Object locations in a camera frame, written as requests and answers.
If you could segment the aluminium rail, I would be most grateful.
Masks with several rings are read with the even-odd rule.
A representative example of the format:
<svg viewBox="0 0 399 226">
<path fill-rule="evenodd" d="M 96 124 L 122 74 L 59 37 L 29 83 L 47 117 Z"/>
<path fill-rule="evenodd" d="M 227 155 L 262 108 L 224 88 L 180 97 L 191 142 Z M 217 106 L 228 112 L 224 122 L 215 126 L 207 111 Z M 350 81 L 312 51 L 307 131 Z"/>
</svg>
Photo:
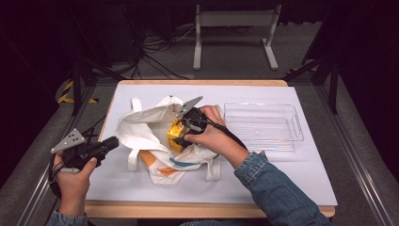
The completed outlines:
<svg viewBox="0 0 399 226">
<path fill-rule="evenodd" d="M 73 104 L 73 112 L 70 116 L 66 128 L 60 138 L 64 138 L 69 132 L 71 132 L 75 125 L 79 122 L 81 115 L 83 114 L 86 106 L 88 105 L 89 99 L 94 92 L 94 87 L 86 87 L 80 95 L 74 93 L 75 103 Z M 49 190 L 50 183 L 48 182 L 48 165 L 45 166 L 43 173 L 40 176 L 38 184 L 35 187 L 27 205 L 24 208 L 16 226 L 30 226 L 34 217 L 39 211 L 39 208 L 45 198 L 47 191 Z"/>
<path fill-rule="evenodd" d="M 379 226 L 395 226 L 388 210 L 383 204 L 371 174 L 361 162 L 354 145 L 352 144 L 349 135 L 346 133 L 344 126 L 337 114 L 334 114 L 329 106 L 327 92 L 323 87 L 316 86 L 315 91 L 320 98 L 325 111 L 332 121 L 333 127 L 338 134 L 338 137 L 343 145 L 343 153 L 349 162 L 349 165 L 354 172 L 354 175 L 359 183 L 360 189 L 368 202 L 375 219 Z"/>
</svg>

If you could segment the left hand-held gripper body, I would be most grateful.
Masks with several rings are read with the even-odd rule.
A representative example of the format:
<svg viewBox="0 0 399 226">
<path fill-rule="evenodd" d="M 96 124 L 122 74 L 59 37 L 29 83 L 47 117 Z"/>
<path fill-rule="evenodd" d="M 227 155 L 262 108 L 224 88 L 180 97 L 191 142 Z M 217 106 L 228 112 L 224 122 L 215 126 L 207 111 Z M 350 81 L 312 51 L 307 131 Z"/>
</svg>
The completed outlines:
<svg viewBox="0 0 399 226">
<path fill-rule="evenodd" d="M 51 154 L 63 152 L 62 161 L 54 166 L 54 170 L 79 172 L 91 158 L 96 158 L 95 153 L 101 148 L 106 148 L 102 141 L 90 143 L 77 129 L 73 129 L 51 149 Z M 96 159 L 96 166 L 101 166 L 104 159 Z"/>
</svg>

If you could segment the white metal stand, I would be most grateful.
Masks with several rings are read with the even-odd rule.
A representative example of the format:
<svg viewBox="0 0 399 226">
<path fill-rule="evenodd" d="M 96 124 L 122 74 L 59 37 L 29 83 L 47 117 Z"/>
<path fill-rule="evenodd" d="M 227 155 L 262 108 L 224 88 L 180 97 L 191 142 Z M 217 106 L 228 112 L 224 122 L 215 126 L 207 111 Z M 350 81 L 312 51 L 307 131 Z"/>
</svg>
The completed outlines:
<svg viewBox="0 0 399 226">
<path fill-rule="evenodd" d="M 233 10 L 233 11 L 206 11 L 196 5 L 196 44 L 194 50 L 193 69 L 198 71 L 201 66 L 201 29 L 217 26 L 264 26 L 268 28 L 267 37 L 262 39 L 269 66 L 273 71 L 279 68 L 273 53 L 271 43 L 275 35 L 281 5 L 268 10 Z"/>
</svg>

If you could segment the person's left hand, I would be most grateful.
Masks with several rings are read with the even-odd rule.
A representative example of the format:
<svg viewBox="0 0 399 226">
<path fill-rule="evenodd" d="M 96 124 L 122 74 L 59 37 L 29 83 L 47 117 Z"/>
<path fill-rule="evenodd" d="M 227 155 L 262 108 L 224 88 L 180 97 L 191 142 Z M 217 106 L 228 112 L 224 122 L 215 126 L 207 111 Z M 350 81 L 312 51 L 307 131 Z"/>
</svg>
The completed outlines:
<svg viewBox="0 0 399 226">
<path fill-rule="evenodd" d="M 95 170 L 97 159 L 91 158 L 77 173 L 60 171 L 56 180 L 60 187 L 61 202 L 58 212 L 67 216 L 82 217 L 89 189 L 89 177 Z"/>
</svg>

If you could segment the clear plastic tray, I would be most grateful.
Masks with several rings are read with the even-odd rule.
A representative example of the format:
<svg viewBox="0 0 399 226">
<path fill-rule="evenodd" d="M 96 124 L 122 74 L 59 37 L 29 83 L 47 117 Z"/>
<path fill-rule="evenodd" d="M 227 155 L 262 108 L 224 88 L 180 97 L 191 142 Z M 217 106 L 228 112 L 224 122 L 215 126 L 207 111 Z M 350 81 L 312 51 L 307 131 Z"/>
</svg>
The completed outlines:
<svg viewBox="0 0 399 226">
<path fill-rule="evenodd" d="M 304 140 L 293 105 L 225 103 L 224 120 L 250 151 L 293 152 Z"/>
</svg>

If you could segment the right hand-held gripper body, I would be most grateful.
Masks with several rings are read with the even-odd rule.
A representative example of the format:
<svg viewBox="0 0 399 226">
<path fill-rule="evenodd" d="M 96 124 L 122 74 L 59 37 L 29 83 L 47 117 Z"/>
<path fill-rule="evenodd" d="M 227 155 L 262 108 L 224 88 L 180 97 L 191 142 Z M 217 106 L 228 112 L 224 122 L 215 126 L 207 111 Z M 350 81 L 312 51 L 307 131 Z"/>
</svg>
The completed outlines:
<svg viewBox="0 0 399 226">
<path fill-rule="evenodd" d="M 196 107 L 202 96 L 183 103 L 179 108 L 176 118 L 194 134 L 201 134 L 207 126 L 207 117 Z"/>
</svg>

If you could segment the black tripod stand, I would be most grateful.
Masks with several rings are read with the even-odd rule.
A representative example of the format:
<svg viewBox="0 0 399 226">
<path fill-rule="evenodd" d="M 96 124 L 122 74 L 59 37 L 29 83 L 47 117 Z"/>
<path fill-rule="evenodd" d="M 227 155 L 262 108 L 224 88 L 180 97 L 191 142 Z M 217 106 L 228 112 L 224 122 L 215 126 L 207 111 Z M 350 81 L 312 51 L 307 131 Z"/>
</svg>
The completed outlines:
<svg viewBox="0 0 399 226">
<path fill-rule="evenodd" d="M 321 86 L 329 78 L 328 90 L 328 105 L 334 114 L 337 114 L 337 89 L 339 70 L 337 66 L 337 58 L 335 56 L 322 56 L 315 59 L 298 69 L 290 69 L 283 77 L 282 80 L 289 82 L 303 73 L 315 69 L 311 82 L 315 86 Z"/>
<path fill-rule="evenodd" d="M 116 81 L 123 80 L 123 77 L 105 66 L 89 59 L 79 56 L 72 64 L 72 81 L 73 81 L 73 112 L 77 116 L 84 105 L 88 102 L 88 93 L 91 88 L 97 85 L 98 79 L 93 70 L 104 73 Z"/>
</svg>

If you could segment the person's right hand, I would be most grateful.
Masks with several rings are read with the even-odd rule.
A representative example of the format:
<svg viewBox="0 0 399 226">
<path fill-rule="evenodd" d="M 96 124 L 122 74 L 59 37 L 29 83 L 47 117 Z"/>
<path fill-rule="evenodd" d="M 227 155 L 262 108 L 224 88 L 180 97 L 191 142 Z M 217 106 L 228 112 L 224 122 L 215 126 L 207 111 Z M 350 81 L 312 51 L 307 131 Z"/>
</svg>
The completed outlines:
<svg viewBox="0 0 399 226">
<path fill-rule="evenodd" d="M 237 169 L 249 156 L 248 150 L 210 124 L 207 125 L 202 134 L 188 134 L 184 136 L 184 139 L 200 144 L 210 151 L 224 156 L 234 169 Z"/>
</svg>

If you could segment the yellow and black floor tape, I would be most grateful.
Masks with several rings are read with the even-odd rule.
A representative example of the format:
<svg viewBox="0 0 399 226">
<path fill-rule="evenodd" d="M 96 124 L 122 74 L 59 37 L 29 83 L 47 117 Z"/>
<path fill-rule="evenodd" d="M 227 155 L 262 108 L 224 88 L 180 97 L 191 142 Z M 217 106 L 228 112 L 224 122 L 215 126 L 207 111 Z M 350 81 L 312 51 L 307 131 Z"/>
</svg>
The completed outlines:
<svg viewBox="0 0 399 226">
<path fill-rule="evenodd" d="M 74 104 L 74 99 L 73 98 L 69 98 L 69 92 L 73 87 L 73 81 L 69 81 L 66 86 L 64 87 L 63 91 L 61 92 L 60 97 L 58 98 L 57 102 L 59 104 L 61 103 L 67 103 L 67 104 Z M 89 99 L 89 103 L 90 104 L 96 104 L 99 103 L 99 98 L 90 98 Z"/>
</svg>

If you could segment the yellow box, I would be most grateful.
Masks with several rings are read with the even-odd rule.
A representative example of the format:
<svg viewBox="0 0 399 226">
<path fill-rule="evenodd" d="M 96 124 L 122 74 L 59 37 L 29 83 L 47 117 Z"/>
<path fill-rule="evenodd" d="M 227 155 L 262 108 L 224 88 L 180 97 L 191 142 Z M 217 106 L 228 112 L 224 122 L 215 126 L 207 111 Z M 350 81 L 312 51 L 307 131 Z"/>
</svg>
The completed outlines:
<svg viewBox="0 0 399 226">
<path fill-rule="evenodd" d="M 181 123 L 179 119 L 174 120 L 173 123 L 169 126 L 167 131 L 167 138 L 169 148 L 172 151 L 180 153 L 184 149 L 180 138 L 187 131 L 188 129 Z"/>
</svg>

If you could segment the white spotted tote bag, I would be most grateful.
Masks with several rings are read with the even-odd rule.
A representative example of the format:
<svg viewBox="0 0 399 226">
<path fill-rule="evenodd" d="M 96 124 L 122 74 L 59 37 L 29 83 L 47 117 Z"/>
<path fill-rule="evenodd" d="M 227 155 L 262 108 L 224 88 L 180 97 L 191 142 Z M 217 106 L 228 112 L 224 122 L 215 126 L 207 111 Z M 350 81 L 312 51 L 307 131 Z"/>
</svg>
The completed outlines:
<svg viewBox="0 0 399 226">
<path fill-rule="evenodd" d="M 129 170 L 135 170 L 142 161 L 153 183 L 173 186 L 186 172 L 205 164 L 206 179 L 220 179 L 221 163 L 216 153 L 199 144 L 191 144 L 180 153 L 169 148 L 167 131 L 177 119 L 176 114 L 183 103 L 177 97 L 167 96 L 155 107 L 143 109 L 139 99 L 132 100 L 132 110 L 120 119 L 116 129 L 120 143 L 131 149 Z"/>
</svg>

